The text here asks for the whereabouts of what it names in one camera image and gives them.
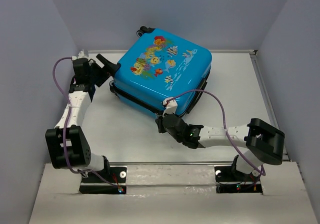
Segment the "blue hard-shell suitcase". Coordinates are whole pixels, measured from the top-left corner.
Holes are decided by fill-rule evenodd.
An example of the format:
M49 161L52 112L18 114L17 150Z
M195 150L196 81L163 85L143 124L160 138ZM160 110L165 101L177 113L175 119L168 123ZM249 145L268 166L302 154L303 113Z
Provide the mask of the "blue hard-shell suitcase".
M134 45L117 62L110 90L147 114L164 111L163 101L176 97L176 114L192 111L211 70L211 52L159 28L141 26Z

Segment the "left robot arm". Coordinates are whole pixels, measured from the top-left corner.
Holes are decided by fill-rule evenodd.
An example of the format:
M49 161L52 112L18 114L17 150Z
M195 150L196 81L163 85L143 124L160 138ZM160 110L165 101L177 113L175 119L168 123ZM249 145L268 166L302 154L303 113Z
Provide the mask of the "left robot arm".
M82 130L86 111L91 105L96 88L101 87L110 74L82 50L69 57L74 75L68 92L56 85L67 101L61 119L45 133L51 164L55 169L68 169L87 178L90 173L104 182L112 175L107 157L95 155Z

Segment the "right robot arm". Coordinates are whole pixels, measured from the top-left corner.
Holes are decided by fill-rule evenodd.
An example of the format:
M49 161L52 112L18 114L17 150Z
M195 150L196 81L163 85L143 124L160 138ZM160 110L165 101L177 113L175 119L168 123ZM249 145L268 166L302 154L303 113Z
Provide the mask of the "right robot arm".
M158 117L155 122L160 133L170 134L190 149L232 146L237 152L230 168L235 180L242 180L264 164L278 166L283 162L284 132L259 118L229 128L187 124L175 114Z

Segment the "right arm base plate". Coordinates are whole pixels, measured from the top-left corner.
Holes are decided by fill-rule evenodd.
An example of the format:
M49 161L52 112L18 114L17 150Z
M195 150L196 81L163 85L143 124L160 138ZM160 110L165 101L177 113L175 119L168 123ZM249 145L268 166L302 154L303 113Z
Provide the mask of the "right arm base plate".
M259 176L233 171L231 166L215 166L215 183L218 194L262 194Z

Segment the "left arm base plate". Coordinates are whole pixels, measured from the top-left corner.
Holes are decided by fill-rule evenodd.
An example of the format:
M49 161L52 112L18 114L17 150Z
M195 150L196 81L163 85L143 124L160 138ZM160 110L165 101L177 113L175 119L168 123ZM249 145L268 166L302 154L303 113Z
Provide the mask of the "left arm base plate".
M80 180L78 191L81 194L125 195L127 193L127 166L111 166L109 175L102 171L97 173L107 183L90 172L86 178L82 177Z

